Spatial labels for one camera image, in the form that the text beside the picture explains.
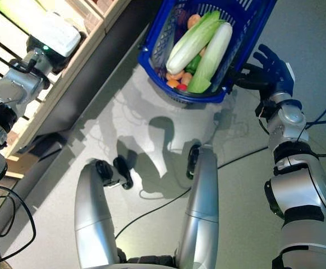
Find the gray floor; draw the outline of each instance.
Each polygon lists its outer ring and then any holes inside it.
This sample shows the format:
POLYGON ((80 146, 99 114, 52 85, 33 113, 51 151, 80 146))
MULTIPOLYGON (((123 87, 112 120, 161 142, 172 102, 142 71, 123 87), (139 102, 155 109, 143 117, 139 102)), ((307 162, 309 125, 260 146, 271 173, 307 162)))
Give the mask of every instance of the gray floor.
MULTIPOLYGON (((291 63, 295 98, 308 120, 326 106, 326 1, 278 1, 258 43, 291 63)), ((136 63, 133 48, 79 120, 54 164, 27 198, 37 226, 35 242, 10 259, 13 268, 79 268, 74 236, 74 199, 79 173, 90 158, 112 161, 125 155, 133 189, 107 190, 116 231, 129 221, 178 196, 191 182, 186 156, 197 140, 211 142, 224 163, 267 144, 254 116, 255 92, 237 89, 222 104, 184 109, 162 96, 136 63)), ((311 130, 311 145, 326 152, 326 126, 311 130)), ((326 159, 322 160, 326 171, 326 159)), ((272 176, 269 151, 219 171, 220 235, 217 268, 270 268, 277 254, 282 221, 267 205, 263 184, 272 176)), ((139 220, 118 239, 128 257, 173 254, 187 197, 139 220)), ((11 253, 31 236, 19 212, 0 250, 11 253)))

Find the green pepper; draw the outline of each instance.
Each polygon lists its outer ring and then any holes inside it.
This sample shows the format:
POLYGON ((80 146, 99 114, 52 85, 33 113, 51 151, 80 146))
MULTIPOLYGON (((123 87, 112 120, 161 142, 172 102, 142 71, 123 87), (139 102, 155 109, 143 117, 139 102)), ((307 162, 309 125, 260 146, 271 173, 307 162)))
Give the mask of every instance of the green pepper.
POLYGON ((189 72, 192 75, 194 75, 196 69, 198 68, 198 65, 200 63, 201 56, 198 54, 194 57, 193 60, 185 67, 185 72, 189 72))

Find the orange vegetable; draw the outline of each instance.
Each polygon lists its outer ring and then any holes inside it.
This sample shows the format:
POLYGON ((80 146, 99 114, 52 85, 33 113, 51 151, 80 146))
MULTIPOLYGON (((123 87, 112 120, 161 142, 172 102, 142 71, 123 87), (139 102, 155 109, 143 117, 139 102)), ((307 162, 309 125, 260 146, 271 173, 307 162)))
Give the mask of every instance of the orange vegetable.
POLYGON ((194 14, 190 16, 190 18, 187 21, 187 28, 192 28, 199 20, 201 19, 199 14, 194 14))
POLYGON ((189 82, 191 81, 192 79, 192 74, 191 73, 184 73, 183 77, 181 78, 181 83, 184 84, 184 85, 189 85, 189 82))
POLYGON ((180 73, 178 73, 176 75, 172 75, 169 72, 167 72, 166 78, 167 78, 167 80, 180 80, 183 75, 184 75, 184 70, 182 70, 180 73))
POLYGON ((176 88, 178 85, 179 85, 179 81, 177 80, 168 80, 167 81, 167 85, 170 87, 170 88, 176 88))

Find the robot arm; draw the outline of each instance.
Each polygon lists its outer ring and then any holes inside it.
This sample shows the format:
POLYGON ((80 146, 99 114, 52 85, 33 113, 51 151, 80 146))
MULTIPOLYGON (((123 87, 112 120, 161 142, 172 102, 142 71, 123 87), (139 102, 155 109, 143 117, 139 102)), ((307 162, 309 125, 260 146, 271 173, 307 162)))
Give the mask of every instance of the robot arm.
POLYGON ((326 268, 326 175, 307 144, 301 103, 292 99, 293 73, 265 45, 255 53, 263 68, 248 65, 237 84, 259 89, 256 115, 266 118, 274 177, 265 184, 271 210, 284 219, 273 269, 326 268))
MULTIPOLYGON (((10 70, 0 79, 0 149, 7 134, 24 115, 29 102, 49 87, 47 76, 59 73, 77 48, 81 34, 55 13, 48 13, 27 41, 27 55, 12 60, 10 70)), ((7 170, 0 154, 0 179, 7 170)))

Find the shopping basket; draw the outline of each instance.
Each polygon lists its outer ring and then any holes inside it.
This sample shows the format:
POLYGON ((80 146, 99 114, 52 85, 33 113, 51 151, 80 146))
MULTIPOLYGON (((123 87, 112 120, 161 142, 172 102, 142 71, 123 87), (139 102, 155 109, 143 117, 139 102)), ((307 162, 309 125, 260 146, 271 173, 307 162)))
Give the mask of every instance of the shopping basket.
POLYGON ((233 86, 254 48, 277 0, 164 0, 151 25, 139 63, 149 77, 171 98, 183 103, 220 103, 233 86), (187 30, 187 20, 220 10, 221 18, 233 27, 227 51, 202 94, 192 94, 170 88, 166 82, 166 63, 174 44, 187 30))

